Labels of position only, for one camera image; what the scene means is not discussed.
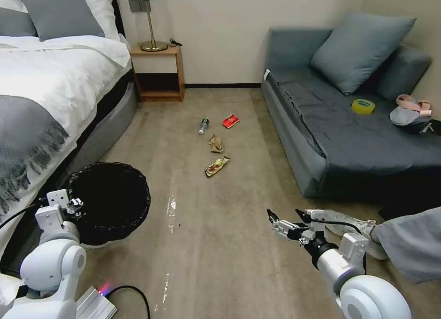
yellow tape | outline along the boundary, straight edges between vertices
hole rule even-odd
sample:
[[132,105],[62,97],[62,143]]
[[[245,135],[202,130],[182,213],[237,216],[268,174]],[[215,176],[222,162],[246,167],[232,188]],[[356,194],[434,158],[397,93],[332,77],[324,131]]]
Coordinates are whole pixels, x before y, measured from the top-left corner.
[[375,109],[375,104],[368,100],[356,99],[352,103],[351,109],[358,114],[371,114]]

baseboard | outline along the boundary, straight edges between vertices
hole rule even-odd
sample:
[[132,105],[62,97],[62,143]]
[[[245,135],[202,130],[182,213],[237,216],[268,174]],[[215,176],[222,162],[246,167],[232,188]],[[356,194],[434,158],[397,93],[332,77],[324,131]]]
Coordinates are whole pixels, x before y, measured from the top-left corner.
[[260,88],[260,83],[185,84],[186,88]]

trash can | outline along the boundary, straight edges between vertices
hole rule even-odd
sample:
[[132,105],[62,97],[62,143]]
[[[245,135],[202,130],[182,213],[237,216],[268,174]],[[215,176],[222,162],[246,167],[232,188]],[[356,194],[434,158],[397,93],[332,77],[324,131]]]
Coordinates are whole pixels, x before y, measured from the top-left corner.
[[73,173],[65,188],[84,205],[72,220],[80,242],[102,246],[124,239],[146,219],[150,192],[146,177],[123,163],[96,162]]

gray pants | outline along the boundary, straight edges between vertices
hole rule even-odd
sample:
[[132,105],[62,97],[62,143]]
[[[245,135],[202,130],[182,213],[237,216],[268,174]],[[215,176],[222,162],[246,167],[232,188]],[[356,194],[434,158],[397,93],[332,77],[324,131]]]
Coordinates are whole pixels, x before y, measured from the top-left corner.
[[372,233],[410,280],[441,279],[441,207],[386,221]]

light blue pillow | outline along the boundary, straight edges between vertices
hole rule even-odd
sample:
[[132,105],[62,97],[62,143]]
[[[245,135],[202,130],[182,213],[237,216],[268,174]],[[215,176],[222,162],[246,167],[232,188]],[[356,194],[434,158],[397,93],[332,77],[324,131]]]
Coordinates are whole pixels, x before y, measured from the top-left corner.
[[394,52],[415,21],[350,11],[317,50],[311,66],[350,95]]

